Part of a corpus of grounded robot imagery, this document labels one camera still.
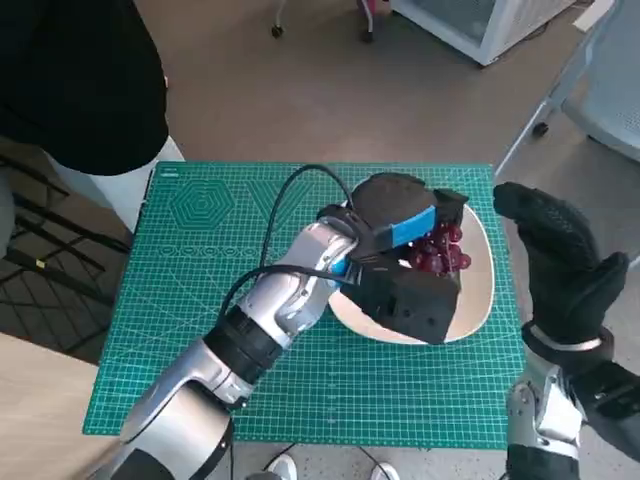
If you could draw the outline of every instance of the cutting mat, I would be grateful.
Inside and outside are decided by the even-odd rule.
[[[116,435],[153,380],[214,324],[233,281],[256,266],[276,194],[298,165],[160,164],[115,307],[84,433]],[[470,197],[494,254],[496,295],[485,326],[435,346],[377,343],[326,313],[235,414],[239,440],[409,447],[504,448],[505,394],[522,368],[519,319],[489,166],[335,164],[350,185],[396,171]],[[271,260],[317,210],[343,200],[306,172],[282,204]]]

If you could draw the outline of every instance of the white cabinet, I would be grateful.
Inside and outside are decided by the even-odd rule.
[[[575,1],[391,0],[391,7],[478,63],[489,65]]]

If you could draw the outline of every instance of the chair wheel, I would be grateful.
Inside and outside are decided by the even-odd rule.
[[[373,43],[373,32],[370,32],[369,30],[364,30],[360,34],[360,40],[362,40],[364,43]]]
[[[274,25],[271,27],[271,36],[273,38],[280,38],[284,34],[284,30],[280,25]]]
[[[531,134],[535,138],[542,138],[547,134],[548,131],[549,125],[547,125],[545,122],[540,122],[535,127],[533,127]]]

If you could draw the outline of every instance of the shoe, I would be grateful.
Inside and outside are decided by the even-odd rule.
[[[275,473],[282,480],[298,480],[296,463],[289,455],[280,455],[267,467],[267,472]]]
[[[371,472],[371,478],[369,480],[400,480],[398,471],[388,463],[381,463],[380,467],[376,465],[376,468]]]

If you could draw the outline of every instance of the white plate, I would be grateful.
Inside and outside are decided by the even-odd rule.
[[[487,321],[493,305],[495,282],[489,239],[480,219],[467,205],[462,219],[462,233],[460,248],[471,256],[471,267],[460,272],[462,290],[445,338],[446,343],[475,333]],[[338,320],[359,335],[387,343],[427,345],[377,324],[340,292],[329,298],[329,305]]]

